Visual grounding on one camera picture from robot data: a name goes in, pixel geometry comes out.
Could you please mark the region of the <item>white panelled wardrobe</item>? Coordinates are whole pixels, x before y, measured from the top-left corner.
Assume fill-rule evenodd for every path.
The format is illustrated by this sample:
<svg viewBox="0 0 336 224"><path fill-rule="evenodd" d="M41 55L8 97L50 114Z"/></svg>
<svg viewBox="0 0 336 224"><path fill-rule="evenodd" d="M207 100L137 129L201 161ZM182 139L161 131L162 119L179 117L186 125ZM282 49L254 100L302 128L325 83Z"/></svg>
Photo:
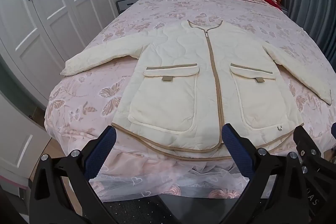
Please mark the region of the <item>white panelled wardrobe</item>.
<svg viewBox="0 0 336 224"><path fill-rule="evenodd" d="M1 56L44 107L65 62L117 15L116 0L1 0Z"/></svg>

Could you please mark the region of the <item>dark nightstand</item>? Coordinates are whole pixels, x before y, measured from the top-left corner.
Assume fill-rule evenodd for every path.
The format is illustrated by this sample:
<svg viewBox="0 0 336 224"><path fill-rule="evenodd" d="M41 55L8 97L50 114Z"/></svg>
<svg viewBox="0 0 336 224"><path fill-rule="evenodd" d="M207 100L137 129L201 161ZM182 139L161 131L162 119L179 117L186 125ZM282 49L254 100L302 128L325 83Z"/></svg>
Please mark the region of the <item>dark nightstand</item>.
<svg viewBox="0 0 336 224"><path fill-rule="evenodd" d="M116 7L118 10L118 13L121 14L125 10L127 10L130 6L132 6L134 3L136 3L139 0L118 0L116 1Z"/></svg>

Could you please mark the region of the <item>cream quilted jacket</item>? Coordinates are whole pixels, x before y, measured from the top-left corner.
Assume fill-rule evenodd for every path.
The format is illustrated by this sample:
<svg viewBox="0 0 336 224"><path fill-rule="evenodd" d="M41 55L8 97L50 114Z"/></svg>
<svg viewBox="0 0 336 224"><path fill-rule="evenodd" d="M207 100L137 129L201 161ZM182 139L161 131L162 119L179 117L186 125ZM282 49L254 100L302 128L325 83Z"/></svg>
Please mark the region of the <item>cream quilted jacket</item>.
<svg viewBox="0 0 336 224"><path fill-rule="evenodd" d="M331 89L298 60L227 22L190 21L114 39L66 62L73 76L114 59L137 59L112 126L177 159L225 159L230 124L256 147L276 146L302 125L279 67L328 105Z"/></svg>

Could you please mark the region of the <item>pink butterfly bedspread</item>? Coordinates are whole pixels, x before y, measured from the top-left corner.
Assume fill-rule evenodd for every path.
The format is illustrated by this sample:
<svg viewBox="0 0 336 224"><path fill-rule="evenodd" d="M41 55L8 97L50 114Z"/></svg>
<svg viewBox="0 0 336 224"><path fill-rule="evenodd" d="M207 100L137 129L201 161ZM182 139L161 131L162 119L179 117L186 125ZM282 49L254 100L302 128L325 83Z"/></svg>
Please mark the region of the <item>pink butterfly bedspread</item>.
<svg viewBox="0 0 336 224"><path fill-rule="evenodd" d="M190 20L201 26L226 21L281 48L335 88L335 72L303 28L282 11L244 0L139 0L106 26L90 46L141 31L159 30ZM134 71L136 60L126 57L91 71L63 78L49 97L45 128L65 154L82 149L112 122ZM287 71L281 75L303 117L304 127L318 148L335 146L330 129L335 106L328 106ZM247 179L232 160L185 162L168 159L119 134L99 175L91 181L104 201L131 200L169 193L185 197L235 198Z"/></svg>

